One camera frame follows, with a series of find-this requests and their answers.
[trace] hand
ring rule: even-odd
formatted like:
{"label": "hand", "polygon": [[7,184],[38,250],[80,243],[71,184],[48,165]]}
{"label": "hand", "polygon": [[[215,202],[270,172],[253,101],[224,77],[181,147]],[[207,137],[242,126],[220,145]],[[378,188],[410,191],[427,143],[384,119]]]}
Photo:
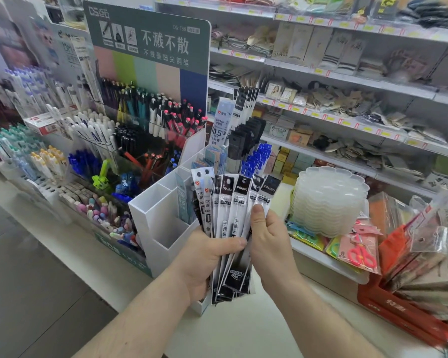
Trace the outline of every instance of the hand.
{"label": "hand", "polygon": [[262,280],[264,290],[271,295],[289,279],[300,278],[292,246],[284,222],[272,210],[264,214],[261,205],[251,212],[251,261]]}
{"label": "hand", "polygon": [[238,253],[247,245],[242,237],[211,239],[201,229],[196,228],[168,270],[184,282],[189,292],[189,304],[206,296],[207,278],[219,262],[219,257]]}

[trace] packaged scissors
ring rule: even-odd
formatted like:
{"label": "packaged scissors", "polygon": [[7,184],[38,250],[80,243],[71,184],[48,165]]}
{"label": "packaged scissors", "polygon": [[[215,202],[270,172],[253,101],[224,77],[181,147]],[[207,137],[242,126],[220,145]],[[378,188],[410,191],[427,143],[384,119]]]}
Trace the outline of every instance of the packaged scissors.
{"label": "packaged scissors", "polygon": [[381,275],[377,252],[375,236],[347,234],[341,237],[337,258],[360,269]]}

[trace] gray tile floor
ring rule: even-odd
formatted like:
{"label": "gray tile floor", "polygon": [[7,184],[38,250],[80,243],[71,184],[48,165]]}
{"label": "gray tile floor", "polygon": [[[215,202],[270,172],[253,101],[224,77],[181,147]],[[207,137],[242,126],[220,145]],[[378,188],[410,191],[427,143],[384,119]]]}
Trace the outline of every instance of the gray tile floor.
{"label": "gray tile floor", "polygon": [[0,207],[0,358],[69,358],[115,316]]}

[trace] forearm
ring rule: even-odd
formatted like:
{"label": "forearm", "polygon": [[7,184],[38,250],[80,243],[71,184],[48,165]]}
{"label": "forearm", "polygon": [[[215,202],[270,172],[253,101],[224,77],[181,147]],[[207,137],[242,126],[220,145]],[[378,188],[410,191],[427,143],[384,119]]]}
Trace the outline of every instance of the forearm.
{"label": "forearm", "polygon": [[299,276],[270,293],[305,358],[383,358]]}
{"label": "forearm", "polygon": [[161,358],[189,304],[186,286],[166,270],[74,358]]}

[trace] pink stripe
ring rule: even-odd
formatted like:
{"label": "pink stripe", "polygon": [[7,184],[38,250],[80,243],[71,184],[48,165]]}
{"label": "pink stripe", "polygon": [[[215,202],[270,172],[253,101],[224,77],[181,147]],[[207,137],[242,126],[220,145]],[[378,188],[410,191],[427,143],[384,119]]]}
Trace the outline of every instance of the pink stripe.
{"label": "pink stripe", "polygon": [[113,51],[104,47],[95,46],[95,56],[98,59],[98,68],[102,78],[118,80],[116,69],[114,68]]}
{"label": "pink stripe", "polygon": [[181,101],[179,68],[156,63],[156,79],[161,93],[172,97],[176,102]]}

